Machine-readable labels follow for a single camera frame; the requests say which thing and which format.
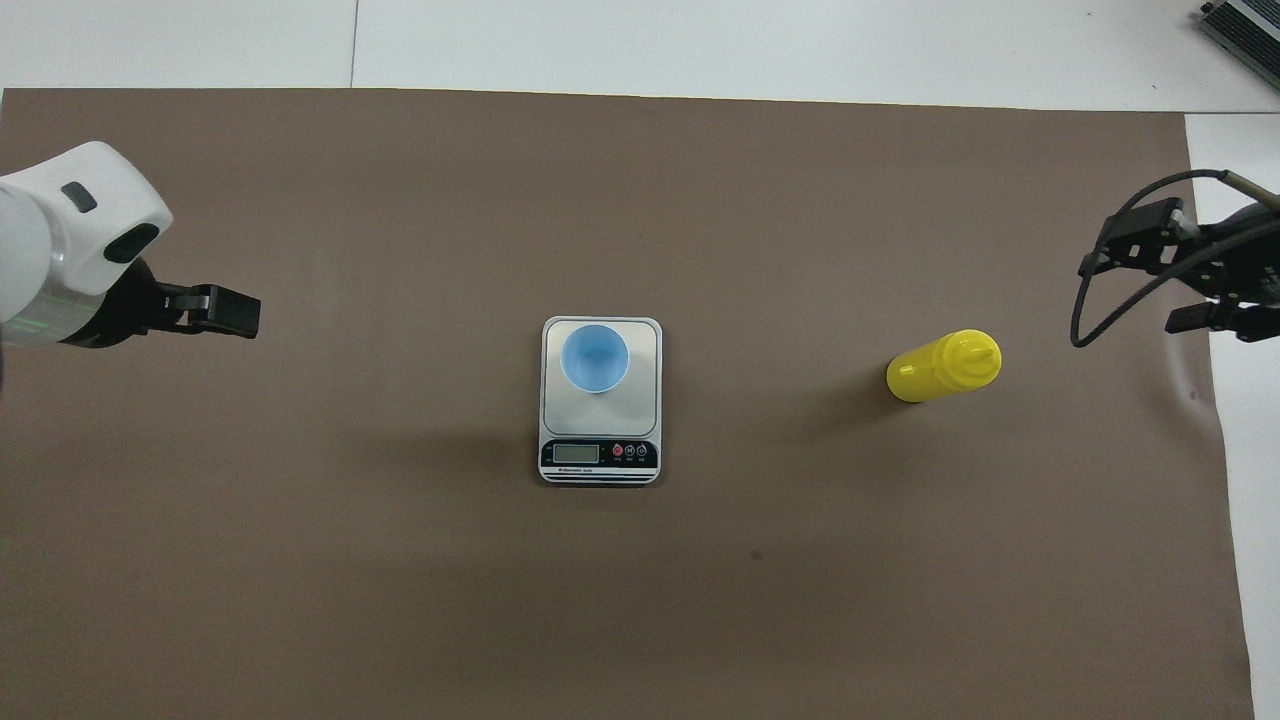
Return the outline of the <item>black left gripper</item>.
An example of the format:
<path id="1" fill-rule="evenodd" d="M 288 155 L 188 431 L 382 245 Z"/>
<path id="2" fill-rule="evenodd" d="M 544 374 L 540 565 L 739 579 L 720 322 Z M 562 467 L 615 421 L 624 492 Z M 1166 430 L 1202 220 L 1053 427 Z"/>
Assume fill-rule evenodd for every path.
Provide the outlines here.
<path id="1" fill-rule="evenodd" d="M 178 300 L 178 307 L 170 305 Z M 134 260 L 104 295 L 97 311 L 60 342 L 81 348 L 108 348 L 152 331 L 227 334 L 256 340 L 262 304 L 218 284 L 182 286 L 155 278 L 143 259 Z"/>

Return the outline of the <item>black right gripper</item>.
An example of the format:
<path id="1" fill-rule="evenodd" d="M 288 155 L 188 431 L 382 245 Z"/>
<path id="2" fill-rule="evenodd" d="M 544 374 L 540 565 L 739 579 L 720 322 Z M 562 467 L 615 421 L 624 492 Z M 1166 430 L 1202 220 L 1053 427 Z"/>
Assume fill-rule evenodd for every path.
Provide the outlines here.
<path id="1" fill-rule="evenodd" d="M 1187 215 L 1181 199 L 1161 199 L 1116 213 L 1103 223 L 1101 252 L 1088 252 L 1078 275 L 1115 269 L 1161 275 L 1201 250 L 1201 231 L 1207 247 L 1228 243 L 1229 249 L 1208 261 L 1213 279 L 1201 290 L 1207 299 L 1171 310 L 1165 332 L 1229 332 L 1247 343 L 1249 336 L 1279 334 L 1277 211 L 1260 202 L 1201 228 Z"/>

